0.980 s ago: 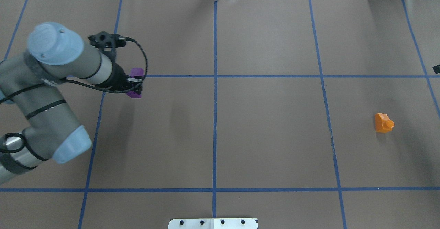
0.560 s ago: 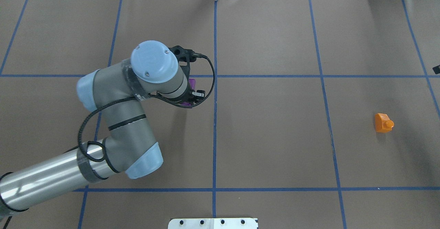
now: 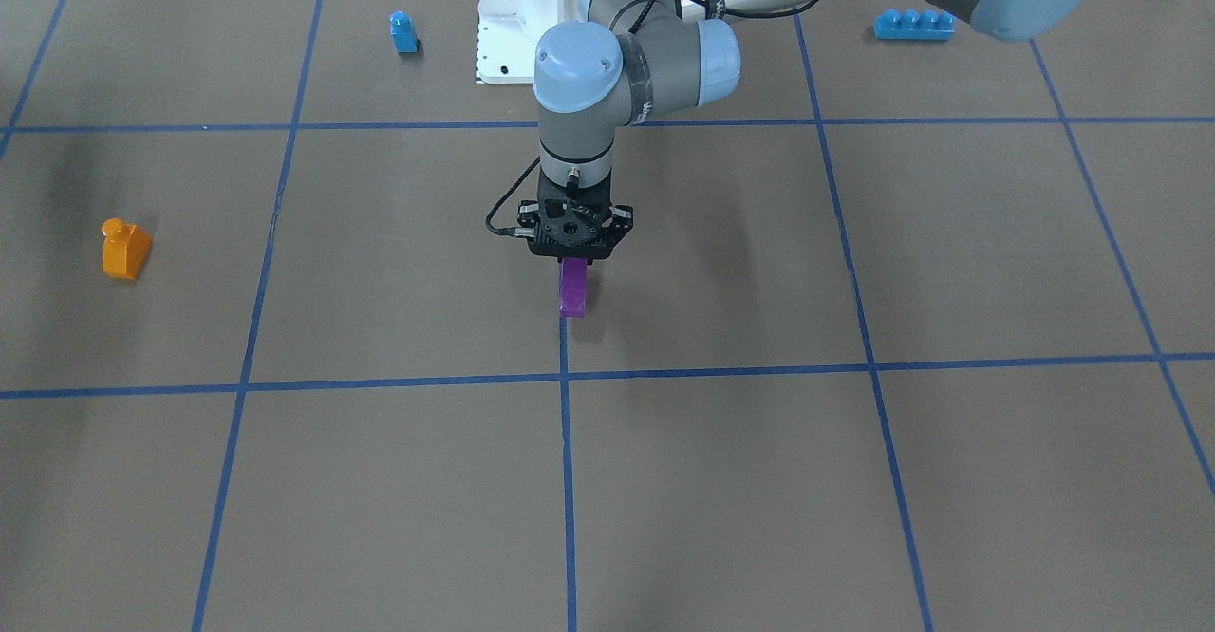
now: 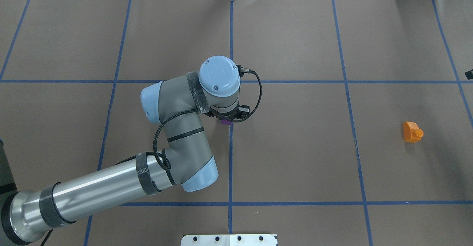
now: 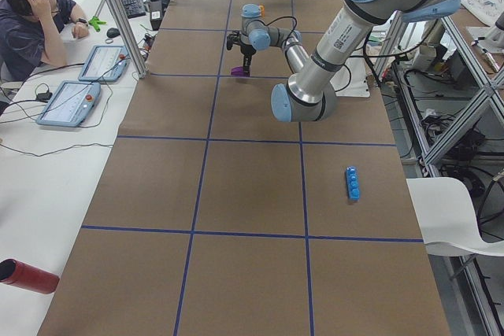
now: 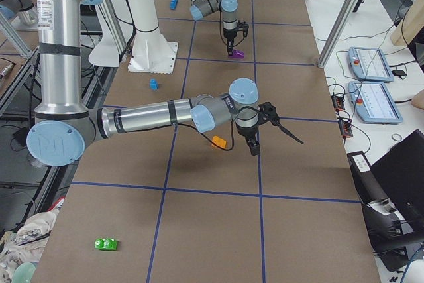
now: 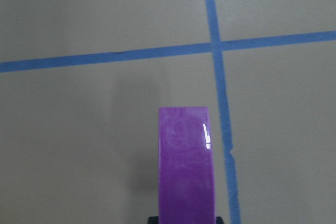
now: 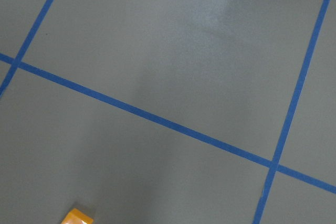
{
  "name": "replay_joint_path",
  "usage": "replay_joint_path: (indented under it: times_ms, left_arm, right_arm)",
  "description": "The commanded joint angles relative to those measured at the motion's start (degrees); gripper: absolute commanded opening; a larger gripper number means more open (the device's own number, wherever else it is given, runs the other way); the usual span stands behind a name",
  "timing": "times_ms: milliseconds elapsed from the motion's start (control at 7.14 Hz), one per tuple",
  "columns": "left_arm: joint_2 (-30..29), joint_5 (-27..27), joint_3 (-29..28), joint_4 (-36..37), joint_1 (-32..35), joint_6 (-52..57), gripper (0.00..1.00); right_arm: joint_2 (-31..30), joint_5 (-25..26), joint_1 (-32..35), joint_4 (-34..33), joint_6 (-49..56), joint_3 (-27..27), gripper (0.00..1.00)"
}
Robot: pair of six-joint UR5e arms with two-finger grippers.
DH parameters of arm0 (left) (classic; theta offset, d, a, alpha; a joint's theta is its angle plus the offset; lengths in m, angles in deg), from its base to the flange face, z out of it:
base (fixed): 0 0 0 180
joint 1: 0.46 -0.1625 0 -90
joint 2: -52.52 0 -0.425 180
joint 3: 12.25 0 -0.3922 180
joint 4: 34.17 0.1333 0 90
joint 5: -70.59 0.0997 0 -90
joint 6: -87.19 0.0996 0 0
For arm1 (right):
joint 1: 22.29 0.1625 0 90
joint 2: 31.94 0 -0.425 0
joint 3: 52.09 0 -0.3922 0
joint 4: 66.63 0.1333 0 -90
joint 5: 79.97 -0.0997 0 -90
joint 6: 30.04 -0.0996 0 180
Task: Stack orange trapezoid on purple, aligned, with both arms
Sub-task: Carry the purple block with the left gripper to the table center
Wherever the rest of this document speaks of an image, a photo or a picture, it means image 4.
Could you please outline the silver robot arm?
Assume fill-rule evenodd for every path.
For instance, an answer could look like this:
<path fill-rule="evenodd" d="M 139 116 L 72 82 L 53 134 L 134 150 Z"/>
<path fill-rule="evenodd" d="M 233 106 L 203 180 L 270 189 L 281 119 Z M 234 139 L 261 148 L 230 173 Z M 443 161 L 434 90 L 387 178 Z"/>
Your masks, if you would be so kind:
<path fill-rule="evenodd" d="M 250 108 L 239 103 L 246 73 L 257 75 L 213 56 L 197 71 L 144 88 L 143 111 L 159 125 L 152 150 L 39 191 L 17 190 L 1 145 L 1 245 L 29 245 L 54 229 L 175 185 L 194 192 L 213 184 L 218 169 L 200 115 L 232 123 L 249 118 Z"/>

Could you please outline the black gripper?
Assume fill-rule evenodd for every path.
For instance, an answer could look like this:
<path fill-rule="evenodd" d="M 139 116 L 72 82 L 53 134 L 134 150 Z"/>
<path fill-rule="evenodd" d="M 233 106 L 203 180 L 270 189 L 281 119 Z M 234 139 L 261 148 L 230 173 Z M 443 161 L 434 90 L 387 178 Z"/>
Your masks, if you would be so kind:
<path fill-rule="evenodd" d="M 208 112 L 205 113 L 206 116 L 218 118 L 218 120 L 224 120 L 230 123 L 239 123 L 241 120 L 237 118 L 238 109 L 233 109 L 229 112 L 219 112 L 215 108 L 210 108 Z"/>

